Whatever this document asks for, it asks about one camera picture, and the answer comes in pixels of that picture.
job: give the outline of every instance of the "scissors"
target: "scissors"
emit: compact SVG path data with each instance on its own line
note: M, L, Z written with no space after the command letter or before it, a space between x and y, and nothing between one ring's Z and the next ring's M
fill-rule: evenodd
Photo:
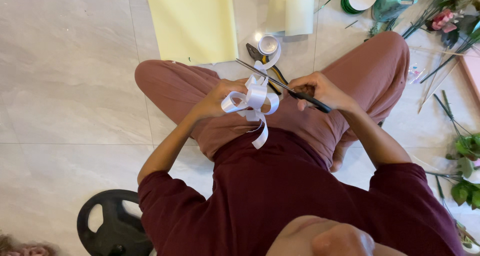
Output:
M258 60L262 64L266 64L268 62L268 56L267 55L262 54L253 45L251 45L249 43L247 43L246 46L247 46L248 53L253 58L253 60L255 60L255 61ZM279 68L277 68L277 66L273 65L270 69L272 69L272 71L276 74L276 77L279 79L280 82L284 83L285 85L289 84L285 80L285 78L283 77L282 73L280 72ZM277 95L282 94L282 92L280 92L280 90L275 85L273 85L271 81L268 82L268 86L273 89L275 94L277 94Z
M283 84L283 83L281 83L281 82L273 79L272 77L270 77L270 76L267 75L266 73L264 73L264 72L262 72L262 71L260 71L260 70L258 70L258 69L256 69L256 68L254 68L253 66L251 66L251 65L243 62L242 60L240 60L240 59L238 59L238 58L237 58L237 62L240 63L240 64L242 64L243 66L251 69L252 71L258 73L259 75L262 75L262 76L266 77L267 79L269 79L270 81L276 83L276 84L279 85L280 87L285 88L286 90L289 91L289 94L290 94L292 97L297 98L297 99L301 99L301 100L306 100L306 101L308 101L308 102L311 102L311 103L313 103L313 104L315 105L315 108L316 108L316 109L318 109L318 110L320 110L320 111L322 111L322 112L324 112L324 113L329 113L329 112L332 110L332 108L326 106L326 105L323 104L321 101L315 99L314 97L308 95L307 93L294 91L293 89L291 89L291 88L288 87L287 85L285 85L285 84Z

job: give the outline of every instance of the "leg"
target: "leg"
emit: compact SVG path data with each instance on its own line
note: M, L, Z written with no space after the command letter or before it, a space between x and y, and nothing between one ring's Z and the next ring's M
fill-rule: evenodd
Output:
M387 117L405 87L409 49L395 32L382 32L322 70L336 86L349 94L373 118ZM328 167L337 144L348 147L357 140L339 111L316 109L297 112L297 102L285 98L267 117L268 125L296 133L312 145Z
M148 60L135 70L138 87L176 124L220 81L212 70L171 61ZM200 150L212 159L214 153L246 131L258 126L237 113L200 122L191 136Z

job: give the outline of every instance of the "black scissor handle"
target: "black scissor handle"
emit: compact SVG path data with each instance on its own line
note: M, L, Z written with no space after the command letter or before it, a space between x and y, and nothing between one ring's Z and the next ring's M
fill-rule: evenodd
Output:
M316 107L316 109L324 112L324 113L329 113L332 108L326 106L325 104L323 104L321 101L315 99L314 97L308 95L307 93L303 93L303 92L297 92L297 93L293 93L291 91L289 91L290 95L294 98L297 98L297 99L300 99L300 100L306 100L308 102L311 102L313 103Z

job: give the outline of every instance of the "green ribbon spool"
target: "green ribbon spool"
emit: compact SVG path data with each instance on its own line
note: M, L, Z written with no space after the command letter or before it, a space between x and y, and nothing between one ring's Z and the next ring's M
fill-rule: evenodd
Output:
M358 11L358 10L352 8L349 0L340 0L340 5L342 6L343 11L348 13L348 14L361 14L365 11L365 10Z

